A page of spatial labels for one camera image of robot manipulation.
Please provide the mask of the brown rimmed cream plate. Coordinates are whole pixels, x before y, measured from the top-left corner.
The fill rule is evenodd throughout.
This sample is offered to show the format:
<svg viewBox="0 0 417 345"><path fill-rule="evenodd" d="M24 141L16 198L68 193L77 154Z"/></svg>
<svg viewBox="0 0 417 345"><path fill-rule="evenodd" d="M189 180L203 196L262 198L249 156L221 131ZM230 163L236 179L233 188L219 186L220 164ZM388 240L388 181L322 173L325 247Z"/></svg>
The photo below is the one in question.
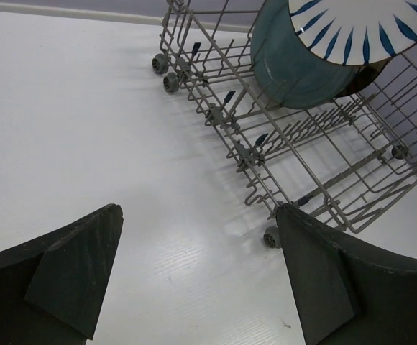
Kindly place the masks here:
<svg viewBox="0 0 417 345"><path fill-rule="evenodd" d="M386 60L364 66L356 74L356 76L353 77L349 85L336 95L336 98L351 96L368 87L368 85L374 82L379 74L381 74L381 72L391 60L392 58L388 58Z"/></svg>

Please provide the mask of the blue striped white plate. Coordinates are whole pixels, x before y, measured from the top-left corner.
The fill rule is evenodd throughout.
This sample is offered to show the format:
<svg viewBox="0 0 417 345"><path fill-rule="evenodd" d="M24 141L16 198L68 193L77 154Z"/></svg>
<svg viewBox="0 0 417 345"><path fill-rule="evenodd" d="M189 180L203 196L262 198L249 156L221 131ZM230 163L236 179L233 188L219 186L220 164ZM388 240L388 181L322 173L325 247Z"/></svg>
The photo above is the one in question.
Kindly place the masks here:
<svg viewBox="0 0 417 345"><path fill-rule="evenodd" d="M416 0L289 1L298 38L337 65L369 65L417 44Z"/></svg>

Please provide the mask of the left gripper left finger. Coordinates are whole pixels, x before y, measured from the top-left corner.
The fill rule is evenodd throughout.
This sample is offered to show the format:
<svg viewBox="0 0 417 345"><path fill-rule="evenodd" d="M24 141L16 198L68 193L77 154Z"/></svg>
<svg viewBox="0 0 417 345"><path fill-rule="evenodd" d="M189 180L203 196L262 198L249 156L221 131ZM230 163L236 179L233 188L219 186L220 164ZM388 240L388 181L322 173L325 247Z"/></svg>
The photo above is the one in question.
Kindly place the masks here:
<svg viewBox="0 0 417 345"><path fill-rule="evenodd" d="M86 344L94 336L124 223L108 204L0 251L0 344Z"/></svg>

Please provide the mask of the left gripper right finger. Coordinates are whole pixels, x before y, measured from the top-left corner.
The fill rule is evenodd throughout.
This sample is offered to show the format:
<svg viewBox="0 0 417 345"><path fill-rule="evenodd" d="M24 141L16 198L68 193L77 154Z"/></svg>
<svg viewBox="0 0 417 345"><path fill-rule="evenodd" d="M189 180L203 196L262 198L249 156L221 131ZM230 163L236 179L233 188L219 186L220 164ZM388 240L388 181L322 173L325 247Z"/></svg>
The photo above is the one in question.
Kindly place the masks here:
<svg viewBox="0 0 417 345"><path fill-rule="evenodd" d="M417 344L417 259L290 204L276 221L306 344Z"/></svg>

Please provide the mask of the teal plate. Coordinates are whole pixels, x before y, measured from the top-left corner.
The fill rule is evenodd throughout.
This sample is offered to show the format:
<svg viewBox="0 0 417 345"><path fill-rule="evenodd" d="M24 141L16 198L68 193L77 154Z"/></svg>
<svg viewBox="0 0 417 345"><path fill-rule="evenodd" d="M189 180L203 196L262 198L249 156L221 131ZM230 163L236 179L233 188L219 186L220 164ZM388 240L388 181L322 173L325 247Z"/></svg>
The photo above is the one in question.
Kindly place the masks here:
<svg viewBox="0 0 417 345"><path fill-rule="evenodd" d="M315 56L298 39L287 1L266 1L257 16L250 48L258 86L276 104L309 109L341 93L358 67L335 65Z"/></svg>

